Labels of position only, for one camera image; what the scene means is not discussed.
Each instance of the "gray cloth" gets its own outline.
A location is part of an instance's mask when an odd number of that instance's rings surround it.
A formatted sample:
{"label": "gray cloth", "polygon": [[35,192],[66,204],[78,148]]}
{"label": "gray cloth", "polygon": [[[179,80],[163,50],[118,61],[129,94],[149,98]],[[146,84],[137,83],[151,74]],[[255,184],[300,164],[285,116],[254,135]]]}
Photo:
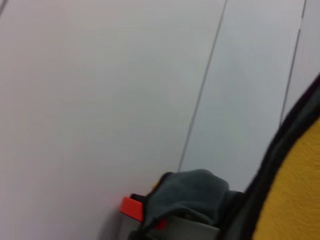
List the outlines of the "gray cloth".
{"label": "gray cloth", "polygon": [[138,232],[146,234],[173,215],[215,226],[238,193],[230,191],[225,180],[204,169],[164,175],[147,196]]}

